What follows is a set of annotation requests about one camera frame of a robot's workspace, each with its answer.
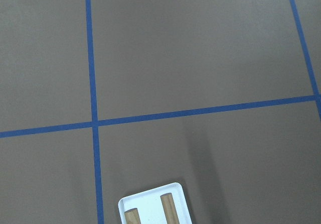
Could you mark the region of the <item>right wooden rack bar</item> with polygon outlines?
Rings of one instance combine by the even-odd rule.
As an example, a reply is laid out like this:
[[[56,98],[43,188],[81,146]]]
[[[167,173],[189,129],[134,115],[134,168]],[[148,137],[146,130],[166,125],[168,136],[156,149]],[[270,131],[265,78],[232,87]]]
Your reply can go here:
[[[179,224],[179,218],[176,211],[173,195],[166,193],[160,196],[167,224]]]

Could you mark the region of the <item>white rectangular tray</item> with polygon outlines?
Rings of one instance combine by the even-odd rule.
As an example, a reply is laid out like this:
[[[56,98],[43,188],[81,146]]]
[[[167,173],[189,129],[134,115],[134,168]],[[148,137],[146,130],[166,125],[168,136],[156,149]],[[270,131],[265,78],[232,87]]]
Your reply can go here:
[[[141,223],[167,223],[161,202],[161,195],[166,193],[173,195],[180,223],[191,224],[183,188],[177,182],[122,198],[118,203],[121,222],[126,223],[125,211],[137,208]]]

